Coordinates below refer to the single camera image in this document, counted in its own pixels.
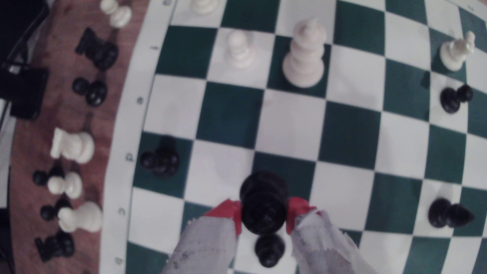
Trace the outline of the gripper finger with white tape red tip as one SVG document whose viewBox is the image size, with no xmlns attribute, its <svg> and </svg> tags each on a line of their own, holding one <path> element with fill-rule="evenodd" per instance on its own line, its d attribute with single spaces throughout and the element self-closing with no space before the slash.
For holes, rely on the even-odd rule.
<svg viewBox="0 0 487 274">
<path fill-rule="evenodd" d="M 162 273 L 228 273 L 241 227 L 240 201 L 223 201 L 186 226 Z"/>
<path fill-rule="evenodd" d="M 377 273 L 325 210 L 294 196 L 287 207 L 286 231 L 300 273 Z"/>
</svg>

